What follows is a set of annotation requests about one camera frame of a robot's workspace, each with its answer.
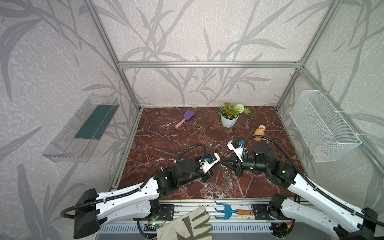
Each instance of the orange vase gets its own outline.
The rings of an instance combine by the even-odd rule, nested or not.
[[[265,126],[264,125],[260,125],[259,129],[257,129],[253,135],[262,135],[262,136],[264,136],[264,130],[265,130]],[[256,142],[260,141],[261,139],[262,139],[261,137],[254,138],[254,140]]]

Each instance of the red marble tabletop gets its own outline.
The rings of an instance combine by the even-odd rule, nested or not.
[[[175,129],[174,126],[183,119],[187,109],[194,111],[195,115],[191,120],[185,121],[179,129]],[[173,164],[185,148],[196,143],[204,143],[208,154],[217,152],[221,158],[228,157],[234,154],[227,147],[228,141],[235,137],[246,140],[259,125],[266,127],[265,136],[282,146],[303,170],[275,108],[264,106],[250,109],[250,115],[241,114],[232,128],[226,128],[221,124],[218,107],[144,108],[119,189],[143,182],[160,167]],[[254,143],[253,140],[249,142],[249,151]],[[288,161],[275,146],[272,147],[278,159]],[[185,157],[196,158],[201,154],[202,148],[197,147]],[[223,168],[229,172],[232,188],[229,188],[222,172],[215,168],[215,176],[207,183],[204,184],[201,179],[197,180],[189,186],[181,187],[178,193],[163,199],[272,197],[275,193],[294,196],[293,193],[269,182],[264,174],[245,171],[243,177],[236,177],[230,169]]]

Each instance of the wooden handle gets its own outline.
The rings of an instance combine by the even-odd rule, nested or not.
[[[237,214],[238,215],[251,215],[251,216],[254,215],[252,210],[240,210],[240,209],[237,210]]]
[[[184,122],[185,119],[181,120],[178,124],[176,124],[175,128],[178,129]]]

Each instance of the white flower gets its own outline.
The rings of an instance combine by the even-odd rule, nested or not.
[[[244,111],[244,105],[239,103],[235,106],[235,109],[239,111],[239,113],[242,113]]]

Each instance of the wall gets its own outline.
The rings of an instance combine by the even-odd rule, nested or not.
[[[344,1],[306,63],[307,69],[383,153],[383,1]],[[335,162],[316,162],[289,112],[303,90],[299,77],[279,109],[308,175],[336,196],[371,207],[384,220],[384,179],[358,147]],[[377,227],[377,235],[384,235]]]
[[[331,1],[94,2],[120,61],[298,61]],[[274,105],[293,72],[125,70],[142,106]]]
[[[72,239],[62,209],[107,190],[137,111],[81,1],[0,1],[0,239]],[[90,93],[120,107],[87,163],[43,149]]]

